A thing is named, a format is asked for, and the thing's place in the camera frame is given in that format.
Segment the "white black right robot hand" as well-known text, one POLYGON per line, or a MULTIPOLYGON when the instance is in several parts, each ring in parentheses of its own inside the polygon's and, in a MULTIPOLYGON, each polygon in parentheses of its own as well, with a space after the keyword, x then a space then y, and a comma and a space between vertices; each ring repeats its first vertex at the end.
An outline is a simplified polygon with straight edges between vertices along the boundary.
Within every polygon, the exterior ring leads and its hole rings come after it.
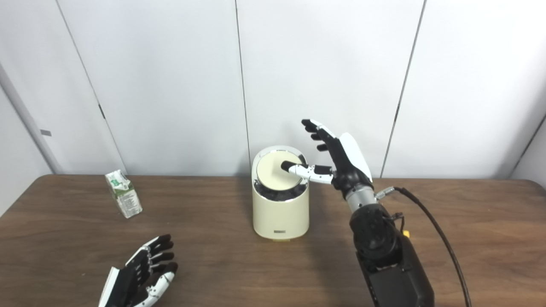
POLYGON ((312 182, 331 185, 341 192, 345 200, 362 187, 373 187, 370 168, 351 134, 344 133, 337 137, 325 125, 312 119, 304 119, 302 124, 312 140, 321 142, 317 150, 328 152, 334 165, 298 164, 285 160, 281 163, 283 171, 312 182))

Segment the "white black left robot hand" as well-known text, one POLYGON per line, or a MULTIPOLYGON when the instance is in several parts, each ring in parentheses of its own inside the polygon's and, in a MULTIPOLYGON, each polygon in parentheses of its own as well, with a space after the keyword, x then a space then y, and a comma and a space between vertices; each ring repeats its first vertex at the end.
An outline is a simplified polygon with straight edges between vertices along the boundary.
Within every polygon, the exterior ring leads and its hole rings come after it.
POLYGON ((160 235, 140 246, 121 269, 111 267, 98 306, 154 306, 179 268, 173 246, 171 235, 160 235))

